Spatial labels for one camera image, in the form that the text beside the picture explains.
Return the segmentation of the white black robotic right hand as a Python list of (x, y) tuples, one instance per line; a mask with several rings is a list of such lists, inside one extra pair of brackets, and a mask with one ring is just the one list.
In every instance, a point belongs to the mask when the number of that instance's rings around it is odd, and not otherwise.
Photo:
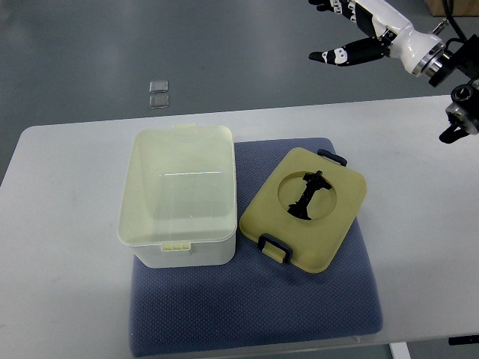
[(336, 49), (312, 52), (309, 58), (324, 64), (348, 67), (397, 58), (405, 71), (433, 77), (447, 59), (445, 44), (435, 34), (416, 31), (413, 24), (386, 1), (310, 1), (318, 11), (347, 18), (366, 34)]

